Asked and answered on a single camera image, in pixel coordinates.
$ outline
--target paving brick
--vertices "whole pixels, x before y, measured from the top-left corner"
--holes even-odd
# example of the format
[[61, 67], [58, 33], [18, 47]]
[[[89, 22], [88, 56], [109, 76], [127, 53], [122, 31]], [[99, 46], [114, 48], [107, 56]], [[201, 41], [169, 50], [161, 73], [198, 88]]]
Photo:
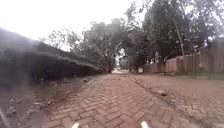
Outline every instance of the paving brick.
[[89, 125], [83, 125], [82, 128], [90, 128]]
[[122, 122], [124, 122], [123, 120], [121, 120], [120, 118], [115, 118], [111, 121], [109, 121], [108, 123], [106, 123], [106, 127], [107, 128], [115, 128], [117, 126], [119, 126]]
[[172, 113], [169, 112], [169, 111], [167, 111], [167, 112], [165, 112], [165, 114], [164, 114], [164, 116], [162, 118], [162, 122], [164, 122], [164, 123], [170, 123], [171, 118], [172, 118]]
[[120, 108], [119, 107], [113, 107], [113, 108], [111, 108], [111, 109], [109, 109], [109, 110], [107, 110], [109, 113], [112, 113], [112, 112], [115, 112], [115, 111], [118, 111]]
[[120, 115], [121, 115], [120, 112], [114, 112], [114, 113], [111, 113], [111, 114], [107, 115], [107, 119], [108, 120], [112, 120], [112, 119], [114, 119], [114, 118], [116, 118], [116, 117], [118, 117]]
[[98, 122], [90, 123], [89, 126], [90, 126], [90, 128], [104, 128], [104, 126]]
[[62, 124], [65, 128], [72, 128], [74, 125], [74, 122], [70, 118], [63, 118], [62, 119]]
[[105, 124], [107, 122], [107, 119], [100, 114], [96, 114], [94, 118], [99, 121], [101, 124]]
[[55, 126], [60, 125], [60, 124], [61, 124], [60, 120], [54, 120], [54, 121], [44, 123], [42, 125], [42, 128], [51, 128], [51, 127], [55, 127]]
[[80, 103], [80, 106], [81, 106], [82, 108], [86, 108], [86, 107], [88, 107], [88, 105], [87, 105], [86, 103], [84, 103], [84, 102], [81, 102], [81, 103]]
[[126, 116], [125, 114], [122, 114], [122, 115], [120, 116], [120, 118], [121, 118], [122, 120], [124, 120], [125, 122], [134, 122], [134, 120], [133, 120], [131, 117]]
[[94, 110], [96, 108], [97, 108], [97, 106], [90, 106], [90, 107], [84, 108], [84, 110], [85, 111], [90, 111], [90, 110]]
[[72, 118], [72, 120], [80, 119], [79, 114], [76, 111], [69, 112], [69, 116]]
[[85, 118], [82, 118], [80, 120], [77, 120], [76, 122], [79, 123], [80, 125], [84, 125], [84, 124], [93, 122], [93, 118], [92, 117], [85, 117]]
[[135, 119], [135, 121], [138, 121], [141, 117], [144, 116], [144, 112], [142, 111], [138, 111], [134, 116], [133, 118]]
[[88, 111], [88, 112], [84, 112], [82, 114], [80, 114], [80, 116], [83, 118], [83, 117], [88, 117], [88, 116], [91, 116], [95, 113], [95, 111]]
[[97, 111], [99, 114], [101, 114], [102, 116], [106, 116], [106, 115], [109, 114], [107, 111], [105, 111], [105, 110], [103, 110], [103, 109], [101, 109], [101, 108], [96, 109], [96, 111]]
[[74, 110], [73, 108], [67, 108], [67, 109], [59, 110], [58, 112], [59, 113], [67, 113], [67, 112], [70, 112], [70, 111], [73, 111], [73, 110]]
[[68, 117], [68, 114], [67, 113], [61, 113], [61, 114], [55, 115], [51, 118], [51, 120], [57, 120], [57, 119], [61, 119], [61, 118], [64, 118], [64, 117]]

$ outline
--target wooden fence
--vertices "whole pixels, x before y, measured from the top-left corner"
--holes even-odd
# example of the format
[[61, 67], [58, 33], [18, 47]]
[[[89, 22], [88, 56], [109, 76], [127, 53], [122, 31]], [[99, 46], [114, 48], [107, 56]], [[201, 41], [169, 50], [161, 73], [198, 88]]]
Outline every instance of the wooden fence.
[[184, 57], [178, 56], [163, 64], [146, 64], [143, 69], [146, 73], [224, 73], [224, 43], [214, 43], [210, 49], [203, 49], [199, 53]]

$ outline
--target sky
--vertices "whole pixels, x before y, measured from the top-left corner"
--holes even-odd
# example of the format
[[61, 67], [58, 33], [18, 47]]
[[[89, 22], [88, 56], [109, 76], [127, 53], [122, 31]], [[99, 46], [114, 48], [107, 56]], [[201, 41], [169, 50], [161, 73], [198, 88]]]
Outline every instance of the sky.
[[81, 31], [122, 17], [133, 0], [0, 0], [0, 27], [39, 39], [52, 30]]

